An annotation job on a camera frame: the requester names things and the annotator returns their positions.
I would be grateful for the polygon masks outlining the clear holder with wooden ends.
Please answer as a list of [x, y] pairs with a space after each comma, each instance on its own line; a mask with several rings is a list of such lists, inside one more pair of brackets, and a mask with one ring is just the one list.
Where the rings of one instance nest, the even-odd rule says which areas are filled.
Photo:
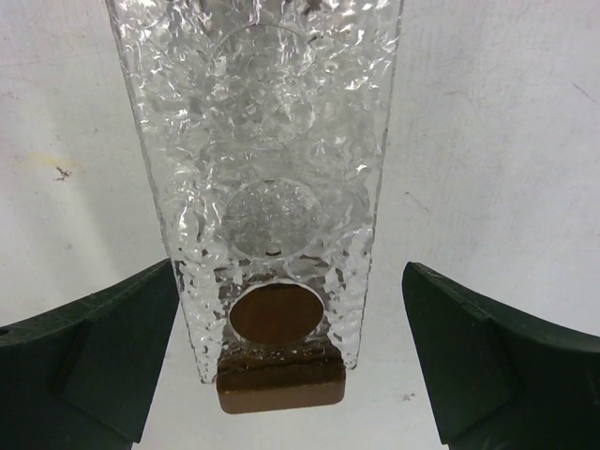
[[402, 3], [111, 1], [200, 380], [340, 402], [360, 351]]

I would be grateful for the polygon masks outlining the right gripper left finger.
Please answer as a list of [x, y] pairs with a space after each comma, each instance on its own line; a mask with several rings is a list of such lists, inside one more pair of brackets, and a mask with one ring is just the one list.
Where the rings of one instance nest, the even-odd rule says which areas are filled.
[[4, 449], [142, 439], [178, 309], [172, 264], [1, 328]]

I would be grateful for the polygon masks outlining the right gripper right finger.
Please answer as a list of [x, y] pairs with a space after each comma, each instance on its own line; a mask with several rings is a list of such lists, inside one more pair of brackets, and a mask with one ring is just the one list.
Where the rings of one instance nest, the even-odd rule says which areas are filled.
[[440, 440], [451, 449], [596, 449], [599, 339], [410, 262], [402, 295]]

